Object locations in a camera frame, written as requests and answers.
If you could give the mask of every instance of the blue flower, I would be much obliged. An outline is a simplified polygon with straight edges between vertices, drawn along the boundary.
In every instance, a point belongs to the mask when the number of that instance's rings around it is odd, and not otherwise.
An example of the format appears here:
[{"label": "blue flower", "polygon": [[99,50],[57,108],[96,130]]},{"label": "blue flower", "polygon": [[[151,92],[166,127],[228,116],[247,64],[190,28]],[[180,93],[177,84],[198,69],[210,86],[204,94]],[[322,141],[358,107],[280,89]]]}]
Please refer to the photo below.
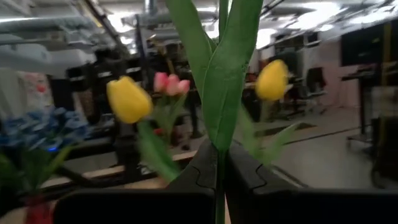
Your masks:
[{"label": "blue flower", "polygon": [[91,128],[82,121],[76,111],[54,108],[49,114],[32,111],[24,117],[2,122],[4,134],[0,134],[0,146],[14,148],[41,148],[49,151],[84,141]]},{"label": "blue flower", "polygon": [[38,111],[28,112],[27,115],[33,120],[40,121],[43,118],[44,114],[42,111],[38,110]]}]

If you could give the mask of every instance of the pink tulip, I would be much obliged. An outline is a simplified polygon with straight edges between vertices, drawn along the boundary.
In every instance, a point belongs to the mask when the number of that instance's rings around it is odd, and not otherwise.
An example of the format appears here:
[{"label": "pink tulip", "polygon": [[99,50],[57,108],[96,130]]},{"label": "pink tulip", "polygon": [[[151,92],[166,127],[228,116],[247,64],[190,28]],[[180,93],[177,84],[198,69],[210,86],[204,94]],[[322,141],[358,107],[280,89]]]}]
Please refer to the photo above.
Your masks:
[{"label": "pink tulip", "polygon": [[154,80],[154,90],[156,92],[161,92],[166,89],[167,86],[167,73],[165,72],[157,72],[155,74],[155,80]]},{"label": "pink tulip", "polygon": [[169,75],[169,79],[167,80],[167,86],[166,86],[166,94],[169,96],[175,96],[179,93],[178,89],[178,83],[180,82],[180,79],[178,76],[171,74]]},{"label": "pink tulip", "polygon": [[178,90],[181,94],[186,94],[189,91],[190,81],[182,80],[178,83]]}]

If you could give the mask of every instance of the flower stem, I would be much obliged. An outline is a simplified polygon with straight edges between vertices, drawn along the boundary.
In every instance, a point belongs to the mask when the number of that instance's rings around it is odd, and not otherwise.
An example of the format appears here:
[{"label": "flower stem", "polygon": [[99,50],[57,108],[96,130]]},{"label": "flower stem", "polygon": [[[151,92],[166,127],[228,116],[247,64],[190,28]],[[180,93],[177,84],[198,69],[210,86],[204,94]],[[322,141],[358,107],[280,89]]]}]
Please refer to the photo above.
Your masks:
[{"label": "flower stem", "polygon": [[225,189],[224,189],[224,174],[225,174],[225,158],[226,150],[218,151],[217,162],[217,188],[216,188],[216,223],[225,223]]}]

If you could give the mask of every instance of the yellow tulip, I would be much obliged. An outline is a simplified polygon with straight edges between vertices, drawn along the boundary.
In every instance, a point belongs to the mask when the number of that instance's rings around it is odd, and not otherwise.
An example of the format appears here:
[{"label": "yellow tulip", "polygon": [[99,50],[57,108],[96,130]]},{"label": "yellow tulip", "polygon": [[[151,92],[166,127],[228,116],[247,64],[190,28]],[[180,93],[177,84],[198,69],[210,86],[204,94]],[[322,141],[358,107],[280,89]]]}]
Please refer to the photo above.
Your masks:
[{"label": "yellow tulip", "polygon": [[135,123],[152,112],[150,96],[130,77],[110,81],[106,92],[113,113],[124,123]]},{"label": "yellow tulip", "polygon": [[268,64],[257,78],[255,85],[257,96],[263,100],[281,99],[285,94],[288,73],[287,66],[282,60]]}]

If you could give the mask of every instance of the black plastic holder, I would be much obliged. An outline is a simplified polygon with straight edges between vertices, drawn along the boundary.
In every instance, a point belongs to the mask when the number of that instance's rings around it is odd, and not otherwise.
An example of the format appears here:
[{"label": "black plastic holder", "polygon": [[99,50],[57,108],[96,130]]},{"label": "black plastic holder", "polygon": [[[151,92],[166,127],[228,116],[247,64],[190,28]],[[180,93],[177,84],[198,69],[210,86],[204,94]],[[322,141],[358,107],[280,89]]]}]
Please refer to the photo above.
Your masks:
[{"label": "black plastic holder", "polygon": [[58,201],[54,224],[214,223],[216,168],[217,150],[205,141],[166,189],[79,190]]}]

